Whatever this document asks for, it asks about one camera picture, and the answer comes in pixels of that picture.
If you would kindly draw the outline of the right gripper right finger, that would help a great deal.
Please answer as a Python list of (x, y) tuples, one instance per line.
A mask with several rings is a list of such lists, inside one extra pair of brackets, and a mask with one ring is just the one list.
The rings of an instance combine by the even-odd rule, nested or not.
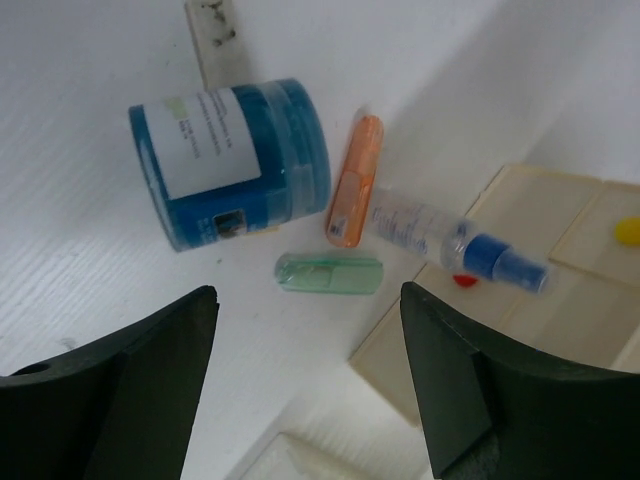
[(529, 347), (413, 282), (401, 322), (437, 479), (635, 479), (639, 378)]

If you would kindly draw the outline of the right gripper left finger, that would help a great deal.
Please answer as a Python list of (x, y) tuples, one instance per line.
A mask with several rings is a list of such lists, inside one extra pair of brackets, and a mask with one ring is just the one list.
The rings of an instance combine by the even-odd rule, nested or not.
[(2, 377), (2, 478), (180, 478), (218, 313), (203, 286)]

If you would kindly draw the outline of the cream drawer cabinet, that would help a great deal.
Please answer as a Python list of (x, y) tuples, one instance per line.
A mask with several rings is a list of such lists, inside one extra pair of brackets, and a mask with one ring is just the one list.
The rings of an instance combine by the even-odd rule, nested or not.
[(503, 167), (464, 217), (389, 190), (367, 230), (417, 254), (418, 285), (544, 352), (639, 369), (639, 250), (616, 237), (639, 218), (635, 184)]

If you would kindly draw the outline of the blue gel jar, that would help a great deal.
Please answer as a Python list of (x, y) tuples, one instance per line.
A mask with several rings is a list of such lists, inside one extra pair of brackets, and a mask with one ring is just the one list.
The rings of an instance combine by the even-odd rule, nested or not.
[(156, 212), (178, 252), (328, 205), (325, 136), (293, 78), (174, 96), (132, 106), (128, 116)]

